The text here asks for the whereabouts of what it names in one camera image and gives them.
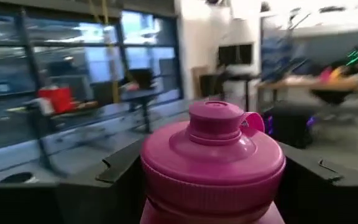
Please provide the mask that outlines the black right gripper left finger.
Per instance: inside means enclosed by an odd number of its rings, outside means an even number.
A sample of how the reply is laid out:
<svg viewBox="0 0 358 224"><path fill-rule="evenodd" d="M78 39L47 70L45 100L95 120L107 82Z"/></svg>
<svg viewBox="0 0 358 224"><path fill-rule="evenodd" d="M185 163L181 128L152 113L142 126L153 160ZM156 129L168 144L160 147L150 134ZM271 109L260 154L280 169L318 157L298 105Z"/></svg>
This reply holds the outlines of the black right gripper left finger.
<svg viewBox="0 0 358 224"><path fill-rule="evenodd" d="M64 224L139 224L145 203L142 143L136 140L59 184Z"/></svg>

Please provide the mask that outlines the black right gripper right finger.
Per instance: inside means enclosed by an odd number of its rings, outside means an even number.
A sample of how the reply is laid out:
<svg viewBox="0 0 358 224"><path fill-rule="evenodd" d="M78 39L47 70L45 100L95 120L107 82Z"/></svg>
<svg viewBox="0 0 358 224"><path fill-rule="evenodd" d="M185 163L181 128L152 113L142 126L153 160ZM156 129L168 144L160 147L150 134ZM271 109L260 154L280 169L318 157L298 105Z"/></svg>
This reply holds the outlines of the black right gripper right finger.
<svg viewBox="0 0 358 224"><path fill-rule="evenodd" d="M358 224L358 171L279 144L287 159L278 190L286 224Z"/></svg>

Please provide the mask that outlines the magenta sports bottle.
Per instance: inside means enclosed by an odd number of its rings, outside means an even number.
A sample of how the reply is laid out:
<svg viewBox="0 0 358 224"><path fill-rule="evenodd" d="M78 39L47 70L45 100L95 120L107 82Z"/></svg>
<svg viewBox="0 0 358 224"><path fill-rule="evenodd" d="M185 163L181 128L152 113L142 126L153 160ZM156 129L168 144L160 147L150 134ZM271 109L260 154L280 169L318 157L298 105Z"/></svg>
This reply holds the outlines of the magenta sports bottle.
<svg viewBox="0 0 358 224"><path fill-rule="evenodd" d="M143 143L140 224L285 224L274 198L286 158L262 117L225 101L189 115Z"/></svg>

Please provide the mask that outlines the black computer pink lights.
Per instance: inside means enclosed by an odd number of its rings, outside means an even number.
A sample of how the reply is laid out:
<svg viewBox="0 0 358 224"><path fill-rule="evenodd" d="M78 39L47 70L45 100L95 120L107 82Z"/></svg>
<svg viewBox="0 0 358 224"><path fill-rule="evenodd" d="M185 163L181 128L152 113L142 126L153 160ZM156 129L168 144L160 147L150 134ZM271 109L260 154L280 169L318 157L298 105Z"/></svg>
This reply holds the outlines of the black computer pink lights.
<svg viewBox="0 0 358 224"><path fill-rule="evenodd" d="M262 113L265 133L274 140L305 149L313 142L313 113L293 106L274 106Z"/></svg>

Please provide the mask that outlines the red container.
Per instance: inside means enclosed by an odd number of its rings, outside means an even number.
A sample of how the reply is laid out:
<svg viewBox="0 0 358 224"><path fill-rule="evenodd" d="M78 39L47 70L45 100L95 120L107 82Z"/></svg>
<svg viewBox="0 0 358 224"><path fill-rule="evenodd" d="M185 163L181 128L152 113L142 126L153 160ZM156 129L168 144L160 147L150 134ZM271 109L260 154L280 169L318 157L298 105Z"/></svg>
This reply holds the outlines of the red container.
<svg viewBox="0 0 358 224"><path fill-rule="evenodd" d="M38 91L38 97L47 99L55 113L66 113L75 108L69 87L50 86Z"/></svg>

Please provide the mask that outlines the wooden workbench black legs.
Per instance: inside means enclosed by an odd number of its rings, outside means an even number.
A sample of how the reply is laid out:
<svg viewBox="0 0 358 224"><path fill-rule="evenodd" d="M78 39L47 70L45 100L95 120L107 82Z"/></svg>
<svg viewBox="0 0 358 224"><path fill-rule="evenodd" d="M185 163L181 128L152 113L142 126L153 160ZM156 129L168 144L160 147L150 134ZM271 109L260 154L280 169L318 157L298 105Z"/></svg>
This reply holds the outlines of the wooden workbench black legs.
<svg viewBox="0 0 358 224"><path fill-rule="evenodd" d="M277 101L277 91L288 90L292 88L304 88L307 90L322 91L353 91L358 93L358 78L353 76L349 78L342 78L333 82L321 82L317 78L288 77L275 83L260 82L256 85L256 110L261 113L267 111L270 108L273 108L274 106L290 106L289 103ZM329 105L316 106L300 104L295 105L295 107L303 108L306 110L324 111L334 114L353 114L358 116L358 106L337 108L335 106Z"/></svg>

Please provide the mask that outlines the pink cloth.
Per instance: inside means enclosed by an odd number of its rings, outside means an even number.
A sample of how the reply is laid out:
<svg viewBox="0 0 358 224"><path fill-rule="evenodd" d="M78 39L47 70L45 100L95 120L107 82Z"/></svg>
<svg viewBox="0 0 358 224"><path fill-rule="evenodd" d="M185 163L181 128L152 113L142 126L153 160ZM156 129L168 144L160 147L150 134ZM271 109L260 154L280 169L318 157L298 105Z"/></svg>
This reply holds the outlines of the pink cloth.
<svg viewBox="0 0 358 224"><path fill-rule="evenodd" d="M319 81L322 83L326 83L330 80L331 73L333 72L332 67L326 67L320 74L319 74Z"/></svg>

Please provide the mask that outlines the yellow cloth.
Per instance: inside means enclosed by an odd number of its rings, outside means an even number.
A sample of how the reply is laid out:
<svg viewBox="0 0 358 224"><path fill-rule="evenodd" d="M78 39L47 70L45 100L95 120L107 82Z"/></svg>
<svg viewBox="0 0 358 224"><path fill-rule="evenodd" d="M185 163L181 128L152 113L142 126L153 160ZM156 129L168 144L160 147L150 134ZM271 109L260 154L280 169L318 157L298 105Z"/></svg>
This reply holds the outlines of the yellow cloth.
<svg viewBox="0 0 358 224"><path fill-rule="evenodd" d="M335 82L336 80L340 79L346 72L346 66L339 66L331 72L329 80L331 82Z"/></svg>

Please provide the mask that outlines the large glass window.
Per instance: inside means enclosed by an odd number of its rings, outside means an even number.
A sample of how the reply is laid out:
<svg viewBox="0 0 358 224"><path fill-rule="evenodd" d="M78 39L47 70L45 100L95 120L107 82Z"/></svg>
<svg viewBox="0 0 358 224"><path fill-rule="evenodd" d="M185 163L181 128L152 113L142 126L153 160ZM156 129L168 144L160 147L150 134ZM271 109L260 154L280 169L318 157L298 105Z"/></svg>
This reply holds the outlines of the large glass window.
<svg viewBox="0 0 358 224"><path fill-rule="evenodd" d="M172 18L137 11L109 23L116 80L149 70L158 93L153 104L183 96L176 28ZM0 12L0 148L33 138L21 106L43 86L69 87L74 100L92 100L93 86L111 81L106 50L103 22Z"/></svg>

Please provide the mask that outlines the yellow vertical pole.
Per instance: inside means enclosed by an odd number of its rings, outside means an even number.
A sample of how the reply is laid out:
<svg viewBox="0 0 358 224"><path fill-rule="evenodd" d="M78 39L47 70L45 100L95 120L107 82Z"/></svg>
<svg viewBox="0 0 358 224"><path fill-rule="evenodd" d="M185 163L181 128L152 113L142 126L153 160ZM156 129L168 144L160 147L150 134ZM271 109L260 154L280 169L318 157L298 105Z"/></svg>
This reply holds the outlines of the yellow vertical pole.
<svg viewBox="0 0 358 224"><path fill-rule="evenodd" d="M114 45L111 40L110 31L108 31L109 27L109 15L108 15L108 4L107 0L101 0L102 2L102 10L103 10L103 17L104 17L104 38L105 43L107 44L106 54L109 59L109 69L112 81L112 96L113 96L113 103L119 103L119 89L118 89L118 82L116 80L115 75L115 64L114 59L112 56L114 55Z"/></svg>

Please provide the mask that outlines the black wall screen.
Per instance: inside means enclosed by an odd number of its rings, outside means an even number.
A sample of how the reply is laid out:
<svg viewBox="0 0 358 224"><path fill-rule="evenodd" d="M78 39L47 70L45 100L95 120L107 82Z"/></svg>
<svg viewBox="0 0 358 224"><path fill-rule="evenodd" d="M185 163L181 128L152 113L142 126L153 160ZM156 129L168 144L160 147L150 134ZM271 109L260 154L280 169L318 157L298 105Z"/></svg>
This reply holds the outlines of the black wall screen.
<svg viewBox="0 0 358 224"><path fill-rule="evenodd" d="M253 45L228 45L218 48L218 66L250 65L253 57Z"/></svg>

